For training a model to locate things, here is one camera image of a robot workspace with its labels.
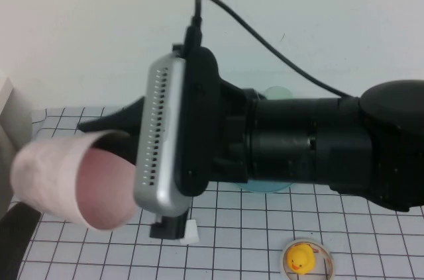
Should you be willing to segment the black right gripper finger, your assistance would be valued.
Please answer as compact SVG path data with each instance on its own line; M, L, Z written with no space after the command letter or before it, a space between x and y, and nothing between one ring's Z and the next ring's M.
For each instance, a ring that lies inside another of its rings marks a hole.
M139 135L143 107L144 97L141 97L132 104L110 115L81 122L78 124L77 129L84 133L119 130L130 135Z

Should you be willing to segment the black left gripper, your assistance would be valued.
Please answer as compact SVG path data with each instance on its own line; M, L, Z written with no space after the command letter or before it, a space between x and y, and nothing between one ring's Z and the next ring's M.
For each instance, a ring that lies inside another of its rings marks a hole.
M257 93L224 80L215 89L210 97L196 85L183 103L172 183L187 201L202 194L211 181L248 180L248 131L252 126L248 118Z

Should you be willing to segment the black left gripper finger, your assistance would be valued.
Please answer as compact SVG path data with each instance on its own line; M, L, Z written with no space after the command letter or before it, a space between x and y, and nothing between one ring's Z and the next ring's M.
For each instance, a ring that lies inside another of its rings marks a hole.
M129 135L124 132L110 132L99 138L94 143L94 147L115 154L135 165L138 142L139 136Z

